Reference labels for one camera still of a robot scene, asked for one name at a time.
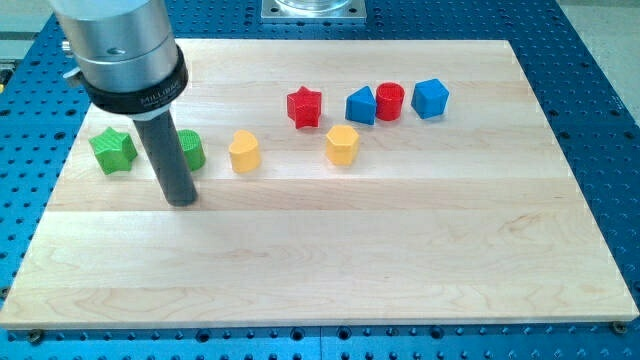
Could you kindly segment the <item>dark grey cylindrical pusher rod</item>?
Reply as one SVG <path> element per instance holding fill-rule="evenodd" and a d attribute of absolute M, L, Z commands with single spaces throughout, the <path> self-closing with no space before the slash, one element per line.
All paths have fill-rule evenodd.
<path fill-rule="evenodd" d="M 136 117 L 133 123 L 167 203 L 175 207 L 194 203 L 196 187 L 171 113 Z"/>

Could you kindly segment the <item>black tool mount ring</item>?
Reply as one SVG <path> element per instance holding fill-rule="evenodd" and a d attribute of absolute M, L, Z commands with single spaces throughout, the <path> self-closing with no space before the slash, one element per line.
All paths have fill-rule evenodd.
<path fill-rule="evenodd" d="M 184 54 L 177 48 L 177 63 L 172 72 L 153 86 L 132 92 L 110 92 L 81 80 L 91 102 L 98 108 L 119 115 L 139 115 L 170 105 L 186 88 L 189 75 Z"/>

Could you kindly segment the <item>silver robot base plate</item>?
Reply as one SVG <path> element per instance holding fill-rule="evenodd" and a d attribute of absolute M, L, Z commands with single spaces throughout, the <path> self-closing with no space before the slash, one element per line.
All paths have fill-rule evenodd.
<path fill-rule="evenodd" d="M 365 0 L 262 0 L 263 23 L 364 23 Z"/>

